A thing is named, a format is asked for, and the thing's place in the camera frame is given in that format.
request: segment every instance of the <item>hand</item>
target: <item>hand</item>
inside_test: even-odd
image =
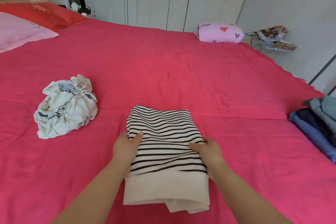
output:
[[[131,164],[138,153],[142,137],[143,132],[140,132],[132,140],[128,140],[127,132],[123,132],[113,145],[111,163],[125,168],[125,176],[131,171]]]
[[[214,180],[216,168],[221,167],[226,162],[223,158],[222,150],[219,145],[210,137],[203,137],[206,144],[189,143],[191,150],[197,151],[200,154],[205,165],[208,167],[208,175]]]

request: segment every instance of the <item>pink bedsheet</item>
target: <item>pink bedsheet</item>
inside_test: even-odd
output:
[[[336,165],[286,113],[322,94],[246,44],[97,20],[0,54],[0,223],[49,223],[102,170],[136,104],[188,109],[239,175],[294,223],[336,223]],[[38,139],[33,113],[51,81],[91,79],[99,113],[88,126]],[[107,223],[236,223],[212,181],[210,210],[124,206]]]

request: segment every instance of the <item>red heart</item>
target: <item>red heart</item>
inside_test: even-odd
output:
[[[221,31],[226,32],[227,31],[227,27],[221,27]]]

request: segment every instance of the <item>black and white stripes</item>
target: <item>black and white stripes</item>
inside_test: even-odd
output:
[[[207,172],[199,154],[188,146],[189,142],[204,143],[189,111],[156,111],[136,105],[126,127],[128,139],[144,132],[128,176],[167,169]]]

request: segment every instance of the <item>pink pillow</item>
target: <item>pink pillow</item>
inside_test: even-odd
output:
[[[199,24],[194,34],[201,42],[232,42],[240,43],[243,31],[235,24],[210,22]]]
[[[4,12],[0,12],[0,25],[0,53],[28,42],[59,36],[48,28]]]

